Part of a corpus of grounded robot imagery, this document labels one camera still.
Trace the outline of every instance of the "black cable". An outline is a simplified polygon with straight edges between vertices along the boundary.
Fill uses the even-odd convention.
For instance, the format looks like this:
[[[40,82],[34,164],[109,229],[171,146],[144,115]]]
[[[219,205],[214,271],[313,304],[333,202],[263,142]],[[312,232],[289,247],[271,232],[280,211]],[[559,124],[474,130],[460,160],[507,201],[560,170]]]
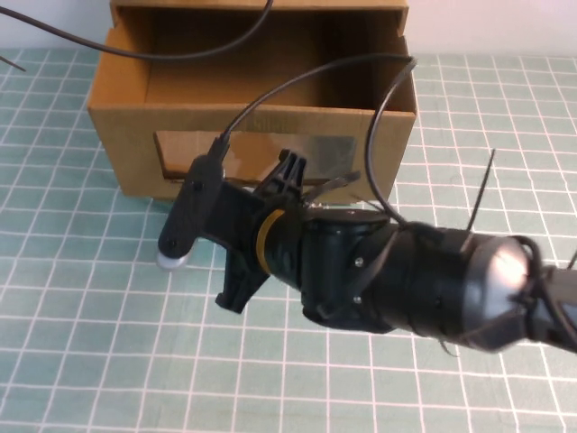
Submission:
[[[567,269],[572,269],[573,266],[575,265],[575,262],[577,262],[577,251],[573,253],[573,257],[571,258],[569,263],[567,263]]]
[[[100,43],[80,38],[74,34],[64,32],[60,29],[57,29],[56,27],[52,27],[51,25],[43,23],[42,21],[38,21],[34,18],[31,18],[30,16],[20,14],[16,11],[13,11],[11,9],[2,6],[0,6],[0,14],[9,16],[11,18],[14,18],[15,20],[21,21],[38,29],[44,30],[45,32],[51,33],[62,39],[66,39],[67,41],[72,41],[74,43],[77,43],[78,45],[82,45],[102,52],[107,52],[109,54],[114,54],[116,56],[128,57],[131,59],[138,59],[138,60],[151,60],[151,61],[188,61],[188,60],[198,60],[207,57],[212,57],[221,54],[225,51],[229,51],[245,43],[261,28],[262,24],[264,23],[264,20],[267,18],[270,10],[272,9],[273,2],[274,0],[267,0],[267,3],[264,6],[264,9],[262,10],[261,16],[256,21],[256,23],[245,34],[241,35],[234,41],[229,42],[226,45],[222,45],[220,47],[216,47],[206,51],[193,52],[189,54],[176,54],[176,55],[145,54],[108,47]]]
[[[17,65],[16,63],[14,63],[13,61],[10,61],[9,59],[7,59],[6,57],[2,57],[0,56],[0,61],[3,61],[4,63],[6,63],[8,66],[11,66],[13,68],[16,68],[18,70],[21,70],[22,72],[26,72],[26,69],[24,69],[22,66]]]
[[[466,230],[470,232],[472,230],[473,224],[475,224],[475,219],[477,218],[477,213],[479,212],[479,207],[481,207],[481,200],[485,194],[485,188],[487,187],[487,182],[489,181],[490,169],[493,165],[493,160],[495,159],[495,149],[490,152],[489,163],[487,164],[487,168],[485,169],[485,175],[483,176],[483,180],[481,182],[481,187],[479,188],[479,193],[477,194],[477,198],[475,199],[475,206],[472,208],[471,218],[469,218],[469,224],[467,224]]]
[[[409,76],[411,71],[417,65],[417,61],[415,59],[410,60],[410,62],[399,72],[399,74],[392,80],[390,83],[389,90],[387,91],[387,95],[382,100],[380,107],[371,119],[371,123],[369,125],[369,132],[367,133],[367,138],[365,141],[365,149],[364,149],[364,164],[365,170],[367,173],[367,180],[369,181],[369,185],[371,186],[372,193],[376,197],[376,199],[380,202],[380,205],[383,207],[385,212],[389,214],[389,216],[395,219],[400,226],[406,226],[407,220],[399,213],[390,203],[384,198],[382,192],[380,191],[379,185],[377,185],[377,181],[375,180],[375,174],[373,169],[372,163],[372,149],[375,143],[375,135],[377,133],[377,128],[379,126],[379,120],[382,116],[382,113],[385,111],[389,102],[395,91],[398,89],[398,86]]]
[[[331,61],[329,63],[326,63],[325,65],[319,66],[318,68],[311,69],[309,72],[305,72],[304,74],[301,74],[298,77],[294,77],[294,78],[290,79],[289,81],[286,81],[285,83],[275,87],[274,89],[268,91],[267,93],[261,95],[260,97],[258,97],[254,101],[252,101],[226,127],[226,129],[224,130],[221,137],[223,137],[224,139],[227,140],[230,137],[230,134],[233,131],[233,129],[236,128],[240,124],[240,122],[242,122],[244,120],[244,118],[247,115],[252,113],[252,111],[254,111],[254,109],[256,109],[260,104],[262,104],[264,101],[266,101],[270,97],[277,95],[278,93],[282,92],[286,88],[289,88],[293,84],[297,84],[298,82],[302,81],[303,79],[313,77],[313,76],[321,74],[323,72],[327,72],[328,70],[331,70],[331,69],[338,69],[338,68],[342,68],[345,66],[352,66],[352,65],[356,65],[356,64],[363,63],[366,61],[375,61],[375,60],[412,61],[413,58],[409,57],[409,56],[403,56],[400,54],[374,52],[374,53],[369,53],[369,54],[361,54],[358,56],[345,57],[343,59],[334,60],[334,61]]]

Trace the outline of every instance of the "cutting mat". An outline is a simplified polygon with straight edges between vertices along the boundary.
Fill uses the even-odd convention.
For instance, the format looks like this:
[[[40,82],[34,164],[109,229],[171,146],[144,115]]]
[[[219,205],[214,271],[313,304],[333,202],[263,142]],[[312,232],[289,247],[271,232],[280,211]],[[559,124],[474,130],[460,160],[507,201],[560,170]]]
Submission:
[[[2,51],[3,433],[577,431],[574,355],[502,355],[404,332],[327,331],[270,281],[236,316],[214,303],[224,251],[154,265],[167,207],[124,197],[87,115],[92,51]],[[392,202],[463,227],[577,248],[575,59],[418,56],[419,118]]]

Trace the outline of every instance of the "box opening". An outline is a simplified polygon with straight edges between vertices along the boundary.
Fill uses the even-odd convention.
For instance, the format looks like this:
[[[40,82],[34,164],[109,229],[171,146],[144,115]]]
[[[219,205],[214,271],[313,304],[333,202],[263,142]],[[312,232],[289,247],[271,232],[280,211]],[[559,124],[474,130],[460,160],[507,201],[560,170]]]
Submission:
[[[231,41],[248,29],[259,11],[124,7],[108,43],[141,52],[201,51]],[[273,11],[243,46],[192,63],[150,64],[104,55],[105,82],[95,84],[94,104],[247,104],[287,79],[330,60],[366,52],[406,54],[398,37],[398,11]],[[398,61],[358,65],[309,78],[267,102],[372,110]],[[389,111],[415,113],[412,83],[391,100]]]
[[[218,135],[219,132],[208,131],[154,133],[164,179],[183,181],[190,168],[190,155],[207,153]],[[325,183],[351,172],[356,152],[351,136],[234,132],[230,145],[223,162],[225,176],[248,187],[265,179],[277,165],[282,149],[290,149],[307,158],[305,186]]]

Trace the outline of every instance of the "cardboard box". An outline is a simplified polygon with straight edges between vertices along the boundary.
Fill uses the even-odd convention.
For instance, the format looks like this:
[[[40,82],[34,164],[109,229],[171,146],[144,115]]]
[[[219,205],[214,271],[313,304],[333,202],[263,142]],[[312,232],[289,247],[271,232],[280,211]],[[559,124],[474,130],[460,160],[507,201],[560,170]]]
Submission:
[[[254,23],[263,0],[112,0],[108,45],[182,53],[233,40]],[[88,111],[128,196],[173,199],[192,160],[246,104],[330,60],[366,52],[407,54],[405,0],[276,0],[258,33],[224,55],[150,63],[103,54]],[[308,157],[307,186],[351,170],[362,179],[321,199],[372,199],[363,145],[398,61],[336,70],[272,98],[234,133],[226,177],[255,185],[283,147]],[[375,146],[378,182],[389,194],[416,119],[412,80],[384,113]]]

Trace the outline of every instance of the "box flap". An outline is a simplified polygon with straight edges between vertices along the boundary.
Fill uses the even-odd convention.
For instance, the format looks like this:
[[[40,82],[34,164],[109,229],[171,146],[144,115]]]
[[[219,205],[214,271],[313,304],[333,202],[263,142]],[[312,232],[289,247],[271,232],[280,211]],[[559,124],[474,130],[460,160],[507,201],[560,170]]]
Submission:
[[[118,8],[130,7],[173,7],[198,9],[262,9],[265,0],[110,0],[115,22]],[[398,35],[405,31],[408,15],[407,0],[275,0],[273,10],[390,10],[397,16]]]

